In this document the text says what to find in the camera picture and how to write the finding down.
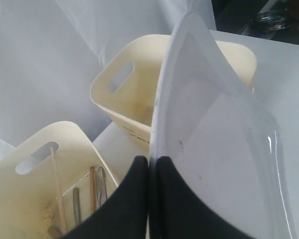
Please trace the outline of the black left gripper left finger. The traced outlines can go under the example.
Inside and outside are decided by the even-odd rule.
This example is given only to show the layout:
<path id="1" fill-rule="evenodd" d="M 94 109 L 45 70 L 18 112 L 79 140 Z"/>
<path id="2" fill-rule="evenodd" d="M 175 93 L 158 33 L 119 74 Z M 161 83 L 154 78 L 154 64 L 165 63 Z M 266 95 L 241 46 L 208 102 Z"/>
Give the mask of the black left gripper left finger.
<path id="1" fill-rule="evenodd" d="M 148 218 L 148 160 L 136 156 L 106 202 L 65 239 L 144 239 Z"/>

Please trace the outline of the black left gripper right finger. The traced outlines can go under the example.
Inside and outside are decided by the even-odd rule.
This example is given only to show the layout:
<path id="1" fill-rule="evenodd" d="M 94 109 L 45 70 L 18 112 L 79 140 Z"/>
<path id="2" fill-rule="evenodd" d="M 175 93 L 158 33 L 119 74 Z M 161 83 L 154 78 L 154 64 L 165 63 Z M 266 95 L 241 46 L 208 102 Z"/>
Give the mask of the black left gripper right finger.
<path id="1" fill-rule="evenodd" d="M 185 183 L 171 158 L 157 162 L 163 239 L 238 239 L 239 230 L 209 209 Z"/>

